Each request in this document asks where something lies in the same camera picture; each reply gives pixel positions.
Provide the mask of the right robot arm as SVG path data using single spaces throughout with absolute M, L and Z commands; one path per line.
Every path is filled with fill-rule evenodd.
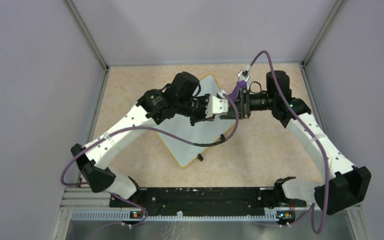
M 372 174 L 346 158 L 318 125 L 308 105 L 292 97 L 290 78 L 285 71 L 266 74 L 266 90 L 251 91 L 252 76 L 247 70 L 238 73 L 238 82 L 229 95 L 235 101 L 239 118 L 253 111 L 270 110 L 273 117 L 303 146 L 319 170 L 322 181 L 305 181 L 296 177 L 278 179 L 273 200 L 287 206 L 292 200 L 316 204 L 331 216 L 365 199 Z

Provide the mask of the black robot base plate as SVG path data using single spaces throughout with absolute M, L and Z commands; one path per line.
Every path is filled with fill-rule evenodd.
M 149 187 L 129 201 L 143 207 L 151 217 L 242 217 L 262 216 L 266 209 L 306 207 L 306 202 L 277 196 L 271 187 Z

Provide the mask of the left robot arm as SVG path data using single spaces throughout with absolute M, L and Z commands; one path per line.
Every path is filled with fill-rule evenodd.
M 136 182 L 129 176 L 112 171 L 110 163 L 145 131 L 160 132 L 188 145 L 195 145 L 157 126 L 176 115 L 192 121 L 206 119 L 210 95 L 197 96 L 200 90 L 197 77 L 186 71 L 177 73 L 172 82 L 163 88 L 145 91 L 109 130 L 84 145 L 73 145 L 70 149 L 71 163 L 76 164 L 91 191 L 116 194 L 127 206 L 136 206 L 141 198 Z

